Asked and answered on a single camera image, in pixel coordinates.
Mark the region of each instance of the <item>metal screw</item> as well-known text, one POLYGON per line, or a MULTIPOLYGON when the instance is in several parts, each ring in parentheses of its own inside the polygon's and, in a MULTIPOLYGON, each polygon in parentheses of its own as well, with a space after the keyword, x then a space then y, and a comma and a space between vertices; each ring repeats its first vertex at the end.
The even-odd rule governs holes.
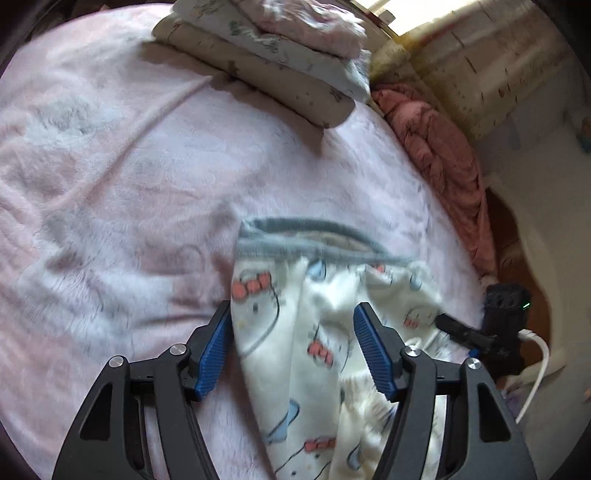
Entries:
POLYGON ((468 368, 473 370, 478 370, 480 367, 482 367, 482 362, 477 358, 469 358, 466 360, 466 364, 468 365, 468 368))
POLYGON ((113 358, 111 358, 111 360, 109 360, 109 366, 111 368, 117 368, 120 367, 121 365, 123 365, 123 357, 122 356, 114 356, 113 358))
POLYGON ((404 347, 404 353, 406 353, 408 356, 419 356, 421 355, 421 350, 414 345, 409 345, 404 347))
POLYGON ((171 355, 183 355, 187 351, 187 346, 184 343, 175 343, 169 351, 171 355))

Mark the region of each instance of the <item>fluffy pink bedspread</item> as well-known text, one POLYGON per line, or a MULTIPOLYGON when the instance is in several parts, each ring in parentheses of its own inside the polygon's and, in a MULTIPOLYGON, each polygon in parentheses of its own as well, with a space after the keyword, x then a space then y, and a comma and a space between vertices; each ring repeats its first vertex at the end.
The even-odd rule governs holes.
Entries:
MULTIPOLYGON (((476 273, 388 125, 358 105, 312 126, 154 43, 169 10, 66 24, 0 79, 0 420, 42 480, 112 355, 156 356, 229 298, 245 217, 355 226, 424 259, 446 309, 479 321, 476 273)), ((197 412, 220 478, 271 478, 235 355, 197 412)))

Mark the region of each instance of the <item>white cable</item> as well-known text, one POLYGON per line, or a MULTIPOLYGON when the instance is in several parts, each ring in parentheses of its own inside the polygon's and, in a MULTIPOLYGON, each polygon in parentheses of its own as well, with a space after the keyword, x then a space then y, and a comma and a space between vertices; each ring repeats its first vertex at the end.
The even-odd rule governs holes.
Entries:
POLYGON ((523 404, 523 407, 521 408, 519 415, 517 415, 517 419, 515 421, 516 423, 519 423, 521 421, 521 419, 523 418, 523 415, 525 415, 525 412, 530 407, 531 401, 534 399, 534 396, 535 396, 536 392, 538 391, 540 384, 542 383, 542 379, 544 378, 544 374, 546 373, 546 369, 548 368, 548 361, 550 360, 550 349, 548 348, 548 345, 546 344, 546 342, 544 341, 544 339, 542 337, 536 335, 531 330, 526 330, 526 329, 520 331, 518 336, 522 342, 537 343, 538 346, 540 347, 540 349, 542 350, 543 358, 542 358, 542 365, 540 367, 540 373, 538 373, 538 378, 535 379, 534 386, 532 387, 531 392, 530 392, 529 396, 527 397, 527 400, 523 404))

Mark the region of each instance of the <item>white wall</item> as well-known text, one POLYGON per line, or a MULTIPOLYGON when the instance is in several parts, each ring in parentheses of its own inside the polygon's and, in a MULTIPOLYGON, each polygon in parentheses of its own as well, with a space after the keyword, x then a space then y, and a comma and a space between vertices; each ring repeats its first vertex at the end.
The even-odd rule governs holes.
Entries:
POLYGON ((560 466, 591 420, 583 396, 591 388, 591 155, 563 122, 564 111, 584 108, 585 99, 573 61, 475 145, 484 170, 494 171, 530 214, 563 304, 567 365, 544 380, 522 422, 540 480, 560 466))
POLYGON ((564 122, 565 111, 586 102, 582 70, 572 56, 556 75, 522 100, 507 120, 474 143, 486 173, 498 171, 535 147, 564 122))

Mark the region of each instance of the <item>fabric fold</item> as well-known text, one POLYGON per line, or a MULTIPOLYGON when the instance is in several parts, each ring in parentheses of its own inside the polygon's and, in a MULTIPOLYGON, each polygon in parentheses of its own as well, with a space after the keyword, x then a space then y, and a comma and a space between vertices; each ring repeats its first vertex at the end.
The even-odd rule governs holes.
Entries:
MULTIPOLYGON (((434 325, 441 298, 422 262, 391 255, 338 223, 242 223, 234 337, 278 480, 371 479, 375 471, 395 406, 376 391, 353 331, 353 310, 363 301, 407 345, 450 359, 441 348, 449 340, 434 325)), ((437 471, 440 443, 432 444, 424 480, 437 471)))

